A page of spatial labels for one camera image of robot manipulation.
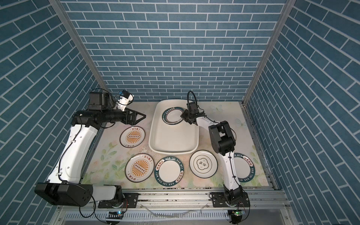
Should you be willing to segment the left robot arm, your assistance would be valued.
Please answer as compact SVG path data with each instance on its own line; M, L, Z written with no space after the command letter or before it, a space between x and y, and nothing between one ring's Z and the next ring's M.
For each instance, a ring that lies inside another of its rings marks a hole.
M128 108L133 100L134 96L126 90L121 91L119 98L100 88L90 92L87 108L72 117L69 137L58 163L45 182L36 184L34 192L55 206L83 207L90 202L104 202L108 208L122 207L121 186L94 186L80 181L88 150L105 124L136 125L145 119L145 114Z

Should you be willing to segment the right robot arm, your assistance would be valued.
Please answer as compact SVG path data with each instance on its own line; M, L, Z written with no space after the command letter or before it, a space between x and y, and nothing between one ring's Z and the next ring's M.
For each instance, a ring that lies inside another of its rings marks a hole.
M239 183L234 162L235 137L227 121L213 121L205 112L199 111L196 101L188 101L187 109L181 118L189 123L208 129L211 146L221 159L224 169L224 195L228 205L236 205L243 201L245 192Z

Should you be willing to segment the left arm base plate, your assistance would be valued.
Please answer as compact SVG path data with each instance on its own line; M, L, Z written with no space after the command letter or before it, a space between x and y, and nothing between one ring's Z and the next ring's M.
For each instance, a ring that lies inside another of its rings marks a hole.
M129 209L135 208L138 202L138 193L124 193L112 200L100 201L100 209Z

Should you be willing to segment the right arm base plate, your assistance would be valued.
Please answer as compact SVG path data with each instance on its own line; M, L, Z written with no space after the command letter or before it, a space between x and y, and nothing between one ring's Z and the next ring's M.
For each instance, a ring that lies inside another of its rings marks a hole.
M246 192L242 192L239 195L232 196L233 193L226 192L211 192L209 198L214 208L225 207L250 207L250 200Z

